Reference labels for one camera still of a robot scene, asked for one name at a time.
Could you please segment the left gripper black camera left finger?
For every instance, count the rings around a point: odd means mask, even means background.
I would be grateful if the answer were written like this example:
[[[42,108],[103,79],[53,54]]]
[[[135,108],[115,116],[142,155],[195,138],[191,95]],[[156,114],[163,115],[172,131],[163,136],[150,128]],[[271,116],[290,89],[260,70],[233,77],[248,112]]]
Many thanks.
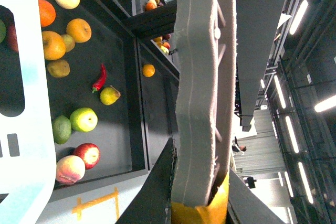
[[[171,190],[175,164],[175,139],[170,137],[142,188],[117,223],[172,223]]]

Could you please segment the left gripper grey foam padded right finger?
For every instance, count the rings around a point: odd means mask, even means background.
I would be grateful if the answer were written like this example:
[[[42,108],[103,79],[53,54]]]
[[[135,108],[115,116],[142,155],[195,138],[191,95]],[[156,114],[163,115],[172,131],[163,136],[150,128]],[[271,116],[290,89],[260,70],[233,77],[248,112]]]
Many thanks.
[[[208,205],[226,178],[236,74],[236,0],[177,0],[180,149],[173,202]]]

